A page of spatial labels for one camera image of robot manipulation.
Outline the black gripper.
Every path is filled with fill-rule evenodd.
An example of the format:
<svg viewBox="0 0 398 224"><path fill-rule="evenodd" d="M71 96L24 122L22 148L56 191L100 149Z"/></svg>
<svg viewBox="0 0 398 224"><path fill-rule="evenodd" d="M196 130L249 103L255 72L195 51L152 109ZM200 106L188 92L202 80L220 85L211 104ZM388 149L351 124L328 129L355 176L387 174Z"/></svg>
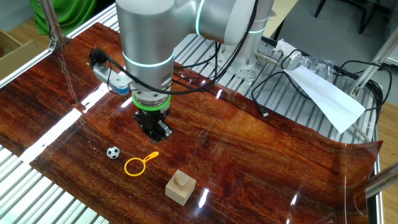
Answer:
<svg viewBox="0 0 398 224"><path fill-rule="evenodd" d="M156 111L147 111L138 109L133 118L138 122L142 132L149 138L151 144L156 144L157 140L152 128L157 126L160 140L166 140L174 129L164 121L169 115L169 109L161 109Z"/></svg>

